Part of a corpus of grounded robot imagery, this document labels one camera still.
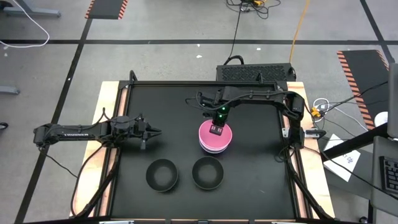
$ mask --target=orange and black striped mat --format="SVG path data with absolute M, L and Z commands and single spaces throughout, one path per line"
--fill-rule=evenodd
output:
M 338 59 L 353 95 L 388 80 L 388 65 L 378 50 L 347 50 L 337 52 Z M 374 126 L 374 118 L 388 110 L 388 85 L 355 96 L 366 127 Z
M 86 19 L 122 19 L 129 0 L 91 0 Z

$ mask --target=black bowl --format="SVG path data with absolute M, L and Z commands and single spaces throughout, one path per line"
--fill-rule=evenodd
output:
M 166 192 L 177 183 L 178 170 L 172 161 L 158 159 L 149 165 L 146 179 L 152 189 L 158 192 Z
M 192 177 L 199 188 L 213 190 L 223 181 L 224 169 L 218 159 L 205 156 L 193 165 Z

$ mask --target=wooden table frame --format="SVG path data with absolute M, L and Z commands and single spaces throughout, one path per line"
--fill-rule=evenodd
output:
M 289 91 L 295 91 L 300 94 L 304 99 L 306 104 L 307 103 L 307 95 L 305 93 L 304 84 L 302 82 L 288 82 L 288 89 Z M 129 96 L 129 89 L 128 88 L 120 88 L 119 82 L 103 82 L 101 86 L 101 90 L 99 92 L 98 101 L 94 113 L 93 123 L 98 120 L 98 118 L 102 114 L 102 108 L 105 108 L 106 113 L 113 114 L 113 116 L 121 116 L 124 115 L 127 107 L 126 102 L 128 101 Z M 284 119 L 285 126 L 289 126 L 289 122 L 287 118 Z M 311 116 L 308 113 L 305 113 L 303 120 L 301 122 L 301 126 L 303 129 L 312 128 L 313 123 Z M 85 155 L 83 161 L 86 160 L 97 148 L 101 146 L 100 143 L 96 141 L 89 141 L 87 143 Z M 318 143 L 316 139 L 306 139 L 305 146 L 311 149 L 318 150 Z M 106 154 L 110 153 L 109 161 L 106 161 Z M 81 177 L 79 180 L 78 188 L 76 194 L 73 198 L 74 204 L 74 211 L 76 213 L 80 212 L 87 202 L 90 201 L 93 194 L 99 187 L 100 180 L 103 179 L 105 174 L 105 169 L 109 172 L 110 168 L 113 165 L 114 155 L 116 153 L 116 149 L 109 149 L 108 151 L 106 148 L 102 148 L 93 158 L 91 161 L 87 163 L 85 168 L 81 173 Z M 301 158 L 301 165 L 302 170 L 298 168 L 298 159 Z M 323 170 L 322 159 L 319 154 L 314 153 L 310 150 L 302 149 L 300 153 L 296 153 L 295 156 L 292 158 L 293 165 L 296 171 L 305 178 L 307 188 L 317 200 L 319 205 L 322 206 L 324 211 L 327 212 L 330 216 L 334 217 L 333 206 L 331 204 L 330 194 L 328 185 L 326 182 L 325 172 Z M 94 210 L 90 216 L 99 215 L 103 216 L 108 213 L 109 202 L 111 201 L 110 198 L 110 190 L 112 184 L 109 184 L 106 191 L 103 194 L 103 197 L 99 201 L 101 204 L 99 209 Z M 308 211 L 308 203 L 304 200 L 303 194 L 301 193 L 300 189 L 295 186 L 295 191 L 297 194 L 297 201 L 298 201 L 298 209 L 299 215 L 302 218 L 310 218 L 312 215 L 316 218 L 316 214 L 313 210 Z M 174 221 L 193 221 L 193 220 L 174 220 Z M 247 220 L 228 220 L 228 221 L 247 221 Z

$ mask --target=white cable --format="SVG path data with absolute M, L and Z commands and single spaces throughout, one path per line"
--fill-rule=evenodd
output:
M 319 104 L 319 105 L 315 105 L 315 103 L 316 103 L 318 100 L 324 100 L 324 101 L 326 101 L 326 103 L 321 103 L 321 104 Z M 330 103 L 329 103 L 328 99 L 326 99 L 326 98 L 318 98 L 318 99 L 316 99 L 316 100 L 313 102 L 312 105 L 313 105 L 313 107 L 315 107 L 318 111 L 319 111 L 318 107 L 319 107 L 320 105 L 328 105 L 328 108 L 326 109 L 326 111 L 328 111 L 329 108 L 330 108 Z M 354 117 L 352 117 L 352 116 L 346 114 L 344 111 L 340 110 L 340 109 L 337 108 L 337 107 L 335 107 L 335 108 L 333 108 L 333 109 L 336 109 L 336 110 L 340 111 L 341 113 L 343 113 L 345 116 L 347 116 L 347 117 L 353 119 L 353 120 L 356 121 L 363 129 L 365 129 L 365 131 L 368 131 L 368 129 L 365 128 L 365 127 L 364 127 L 357 119 L 355 119 Z
M 4 42 L 1 41 L 1 40 L 0 40 L 0 44 L 4 44 L 4 45 L 7 46 L 7 47 L 14 47 L 14 48 L 29 48 L 29 47 L 42 47 L 42 46 L 44 46 L 44 45 L 50 40 L 50 34 L 49 34 L 42 26 L 40 26 L 36 21 L 34 21 L 34 20 L 28 15 L 28 13 L 26 13 L 25 9 L 23 9 L 22 6 L 20 6 L 20 5 L 18 4 L 18 2 L 16 2 L 15 0 L 12 0 L 12 1 L 14 1 L 14 3 L 15 3 L 18 7 L 20 7 L 20 9 L 25 13 L 25 15 L 26 15 L 32 22 L 34 22 L 40 29 L 42 29 L 42 30 L 45 32 L 45 34 L 47 34 L 47 40 L 46 40 L 43 44 L 39 44 L 39 45 L 28 45 L 28 46 L 15 46 L 15 45 L 9 45 L 9 44 L 4 43 Z

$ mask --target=white paper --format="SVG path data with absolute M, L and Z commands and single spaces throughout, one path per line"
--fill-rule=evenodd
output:
M 342 143 L 343 140 L 341 140 L 339 137 L 337 137 L 335 134 L 332 134 L 330 137 L 330 140 L 328 141 L 328 144 L 325 147 L 325 151 L 330 149 L 333 146 L 336 146 L 340 143 Z M 349 152 L 347 154 L 344 154 L 342 156 L 336 157 L 332 159 L 333 161 L 337 162 L 338 164 L 342 165 L 343 167 L 347 168 L 349 171 L 353 171 L 355 168 L 356 163 L 358 162 L 359 156 L 361 155 L 360 152 L 357 150 L 353 150 L 352 152 Z M 347 170 L 344 170 L 342 167 L 336 165 L 332 161 L 326 161 L 323 163 L 323 165 L 333 173 L 335 173 L 337 176 L 341 177 L 345 181 L 349 181 L 349 178 L 351 177 L 351 174 L 347 172 Z

